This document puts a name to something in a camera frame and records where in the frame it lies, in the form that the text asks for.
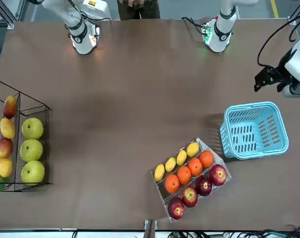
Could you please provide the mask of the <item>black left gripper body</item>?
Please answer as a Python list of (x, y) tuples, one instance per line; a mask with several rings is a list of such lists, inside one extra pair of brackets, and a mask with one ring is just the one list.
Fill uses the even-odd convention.
[(295, 78), (286, 70), (286, 63), (294, 56), (296, 50), (288, 50), (287, 53), (282, 56), (279, 61), (278, 66), (275, 68), (274, 74), (274, 83), (285, 83), (286, 85), (292, 84), (295, 82)]

